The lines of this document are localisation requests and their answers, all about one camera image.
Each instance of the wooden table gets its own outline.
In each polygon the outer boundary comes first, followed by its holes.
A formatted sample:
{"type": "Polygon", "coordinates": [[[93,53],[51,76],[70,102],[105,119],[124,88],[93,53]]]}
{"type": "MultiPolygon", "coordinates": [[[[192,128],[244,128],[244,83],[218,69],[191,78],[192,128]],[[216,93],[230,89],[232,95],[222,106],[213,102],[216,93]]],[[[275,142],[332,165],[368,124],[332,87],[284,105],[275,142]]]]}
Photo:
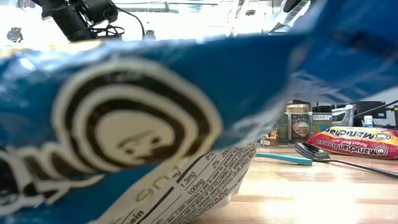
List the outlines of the wooden table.
{"type": "MultiPolygon", "coordinates": [[[[298,156],[291,148],[257,151],[298,156]]],[[[398,172],[398,161],[331,157],[398,172]]],[[[194,224],[207,223],[398,224],[398,179],[344,164],[255,158],[231,203],[194,224]]]]}

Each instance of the maruchan logo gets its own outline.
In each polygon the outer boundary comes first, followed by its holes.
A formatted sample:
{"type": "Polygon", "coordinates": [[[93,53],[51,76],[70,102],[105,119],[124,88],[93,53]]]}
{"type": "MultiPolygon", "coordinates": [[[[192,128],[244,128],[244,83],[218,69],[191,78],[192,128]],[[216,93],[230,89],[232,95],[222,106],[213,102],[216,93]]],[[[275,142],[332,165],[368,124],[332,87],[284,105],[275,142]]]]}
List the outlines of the maruchan logo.
{"type": "Polygon", "coordinates": [[[351,137],[351,138],[361,138],[366,140],[390,140],[391,135],[386,133],[367,133],[366,131],[345,131],[336,130],[333,128],[328,128],[326,132],[336,136],[336,137],[351,137]]]}
{"type": "Polygon", "coordinates": [[[379,146],[375,149],[370,149],[366,147],[358,147],[358,146],[350,146],[350,145],[345,145],[345,144],[340,144],[338,146],[339,149],[344,150],[344,151],[349,151],[349,152],[356,152],[359,154],[366,154],[369,156],[386,156],[388,153],[387,148],[384,146],[379,146]]]}

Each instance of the white logo on bag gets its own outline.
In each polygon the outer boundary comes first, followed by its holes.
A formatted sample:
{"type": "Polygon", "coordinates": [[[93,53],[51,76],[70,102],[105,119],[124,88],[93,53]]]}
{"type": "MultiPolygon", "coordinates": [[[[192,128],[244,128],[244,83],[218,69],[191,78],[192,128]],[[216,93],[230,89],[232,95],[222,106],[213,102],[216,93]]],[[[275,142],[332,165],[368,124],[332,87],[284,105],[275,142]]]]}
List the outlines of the white logo on bag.
{"type": "Polygon", "coordinates": [[[52,125],[58,142],[16,150],[38,191],[56,192],[45,199],[49,204],[70,188],[97,183],[104,172],[204,154],[222,131],[216,108],[197,87],[138,59],[72,76],[53,104],[52,125]]]}
{"type": "Polygon", "coordinates": [[[328,128],[325,131],[336,136],[336,137],[361,138],[361,139],[367,139],[367,140],[374,139],[374,140],[382,140],[382,141],[392,139],[392,136],[389,134],[386,134],[386,133],[374,134],[374,133],[366,132],[363,129],[346,131],[346,130],[328,128]]]}
{"type": "Polygon", "coordinates": [[[376,151],[378,156],[385,156],[388,154],[388,150],[384,146],[379,146],[379,147],[375,148],[374,150],[376,151]]]}

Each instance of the metal spoon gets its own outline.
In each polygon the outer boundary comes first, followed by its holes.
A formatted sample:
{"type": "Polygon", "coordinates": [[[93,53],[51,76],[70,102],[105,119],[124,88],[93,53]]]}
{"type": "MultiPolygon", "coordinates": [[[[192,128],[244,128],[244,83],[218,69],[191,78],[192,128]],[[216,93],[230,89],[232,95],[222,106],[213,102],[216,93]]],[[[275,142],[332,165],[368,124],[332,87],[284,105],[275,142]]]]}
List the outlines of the metal spoon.
{"type": "Polygon", "coordinates": [[[395,172],[391,172],[388,170],[382,170],[382,169],[378,169],[378,168],[373,168],[373,167],[368,167],[368,166],[364,166],[364,165],[359,165],[359,164],[354,164],[352,162],[346,162],[346,161],[340,161],[340,160],[334,160],[334,159],[330,159],[330,156],[327,152],[322,151],[320,148],[313,146],[311,144],[307,144],[307,143],[296,143],[294,145],[294,149],[303,157],[312,159],[314,162],[340,162],[343,164],[347,164],[350,166],[355,166],[358,168],[362,168],[362,169],[366,169],[366,170],[370,170],[373,172],[377,172],[378,174],[384,174],[387,175],[389,177],[393,177],[393,178],[398,178],[398,173],[395,172]]]}

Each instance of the red ramen package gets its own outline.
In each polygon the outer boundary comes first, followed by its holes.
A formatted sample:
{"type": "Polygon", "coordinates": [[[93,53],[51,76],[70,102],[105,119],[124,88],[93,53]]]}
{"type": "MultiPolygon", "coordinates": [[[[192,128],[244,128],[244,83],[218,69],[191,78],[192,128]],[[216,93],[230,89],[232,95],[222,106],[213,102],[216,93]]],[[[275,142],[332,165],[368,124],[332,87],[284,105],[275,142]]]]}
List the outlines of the red ramen package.
{"type": "Polygon", "coordinates": [[[398,158],[398,131],[380,128],[332,127],[308,141],[326,151],[379,159],[398,158]]]}

